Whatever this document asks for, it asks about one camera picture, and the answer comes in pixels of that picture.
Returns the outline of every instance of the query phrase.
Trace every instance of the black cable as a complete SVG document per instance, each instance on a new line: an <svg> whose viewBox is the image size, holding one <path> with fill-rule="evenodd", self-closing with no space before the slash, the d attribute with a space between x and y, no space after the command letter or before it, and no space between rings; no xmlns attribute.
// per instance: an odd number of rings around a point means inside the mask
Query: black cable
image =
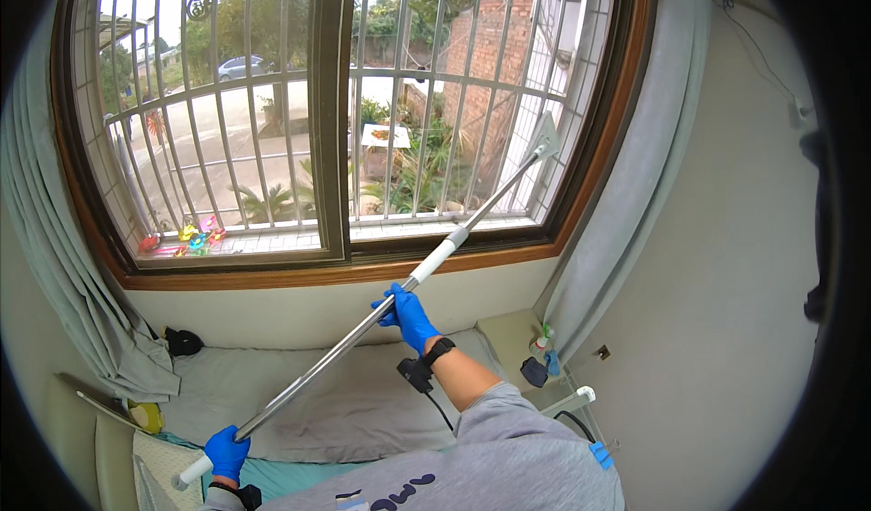
<svg viewBox="0 0 871 511"><path fill-rule="evenodd" d="M595 443L595 442L596 442L596 438L593 437L592 432L591 432L589 429L587 429L587 427L584 426L583 423L581 422L581 419L580 419L580 418L577 418L574 414L569 413L568 411L560 411L559 413L557 413L557 414L553 417L553 419L556 420L557 418L559 418L559 416L560 416L561 414L564 414L565 416L567 416L567 417L571 418L572 420L574 420L574 421L575 421L575 424L577 424L578 426L581 427L581 431L583 432L584 435L587 436L587 440L588 440L588 441L590 441L591 443Z"/></svg>
<svg viewBox="0 0 871 511"><path fill-rule="evenodd" d="M755 38L750 34L749 31L747 31L747 29L745 28L745 26L741 25L741 24L738 22L738 20L736 20L734 17L732 17L731 14L729 14L729 10L730 10L731 8L735 8L735 1L734 1L734 0L721 0L719 7L723 9L723 12L724 12L725 16L726 16L727 18L729 18L730 20L732 20L732 23L734 23L735 25L737 25L738 27L740 27L740 29L741 29L742 31L744 31L744 34L747 35L747 38L749 38L750 41L754 44L754 46L756 47L756 50L759 52L759 56L762 57L762 62L765 63L766 69L768 69L768 72L771 73L771 75L774 77L774 79L777 80L777 81L779 82L779 84L783 87L783 89L785 89L785 90L787 91L787 93L789 93L789 94L793 97L793 99L798 99L798 97L795 96L795 93L793 93L793 92L790 90L790 88L787 87L787 84L783 83L783 81L780 80L780 77L779 77L779 76L777 75L777 73L776 73L776 72L771 68L771 65L768 64L768 59L766 59L765 54L762 53L762 48L760 48L760 47L759 47L759 44L756 43L756 39L755 39Z"/></svg>
<svg viewBox="0 0 871 511"><path fill-rule="evenodd" d="M438 409L438 411L441 413L441 418L444 418L444 423L448 425L448 427L450 428L451 431L453 431L453 430L454 430L454 427L450 424L450 420L448 420L448 415L444 413L444 411L441 409L441 406L439 406L439 404L436 403L436 401L433 399L432 396L430 396L429 393L425 393L424 395L425 395L426 397L430 398L430 401L433 402L433 405L434 405L434 406L436 407L436 409Z"/></svg>

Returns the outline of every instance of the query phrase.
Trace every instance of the window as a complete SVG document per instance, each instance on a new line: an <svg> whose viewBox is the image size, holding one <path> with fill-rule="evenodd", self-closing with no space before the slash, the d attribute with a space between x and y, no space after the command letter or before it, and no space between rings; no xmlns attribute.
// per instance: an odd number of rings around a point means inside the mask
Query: window
<svg viewBox="0 0 871 511"><path fill-rule="evenodd" d="M550 111L558 161L467 248L552 244L633 1L70 0L71 172L126 274L413 257L515 172Z"/></svg>

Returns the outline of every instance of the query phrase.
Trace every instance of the white wall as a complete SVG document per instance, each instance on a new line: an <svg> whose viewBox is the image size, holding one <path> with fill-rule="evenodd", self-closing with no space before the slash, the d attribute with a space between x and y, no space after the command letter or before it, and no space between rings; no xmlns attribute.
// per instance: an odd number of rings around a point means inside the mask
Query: white wall
<svg viewBox="0 0 871 511"><path fill-rule="evenodd" d="M751 0L769 9L765 0ZM811 106L782 27L733 16ZM817 172L758 53L713 9L699 110L637 265L572 359L633 511L724 509L773 450L803 392L816 326ZM607 344L605 361L593 355Z"/></svg>
<svg viewBox="0 0 871 511"><path fill-rule="evenodd" d="M556 258L433 275L416 290L442 332L470 328L488 316L530 308ZM389 281L269 290L139 291L127 297L152 327L191 330L210 346L318 348L344 337L371 311ZM398 340L376 327L364 343Z"/></svg>
<svg viewBox="0 0 871 511"><path fill-rule="evenodd" d="M61 326L30 271L5 201L0 202L0 326L18 391L37 427L46 421L45 393L52 373L69 373L103 388Z"/></svg>

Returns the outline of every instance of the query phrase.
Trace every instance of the sleeve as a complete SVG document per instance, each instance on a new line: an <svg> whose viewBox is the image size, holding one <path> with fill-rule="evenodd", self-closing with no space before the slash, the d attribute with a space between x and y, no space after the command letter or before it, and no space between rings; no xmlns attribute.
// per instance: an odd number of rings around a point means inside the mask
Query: sleeve
<svg viewBox="0 0 871 511"><path fill-rule="evenodd" d="M216 486L206 491L206 501L197 511L245 511L242 500L237 495Z"/></svg>
<svg viewBox="0 0 871 511"><path fill-rule="evenodd" d="M580 438L558 420L548 418L520 395L517 386L500 382L491 386L460 415L458 445L507 440L542 434L550 439Z"/></svg>

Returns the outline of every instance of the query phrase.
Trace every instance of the gray t-shirt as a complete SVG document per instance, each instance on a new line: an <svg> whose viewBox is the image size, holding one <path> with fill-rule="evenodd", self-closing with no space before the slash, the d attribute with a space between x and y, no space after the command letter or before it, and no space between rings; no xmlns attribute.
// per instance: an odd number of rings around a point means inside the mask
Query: gray t-shirt
<svg viewBox="0 0 871 511"><path fill-rule="evenodd" d="M499 383L460 416L456 445L386 458L291 495L261 511L445 511L624 508L614 467L590 442L541 415L516 386ZM232 493L208 489L200 511L244 511Z"/></svg>

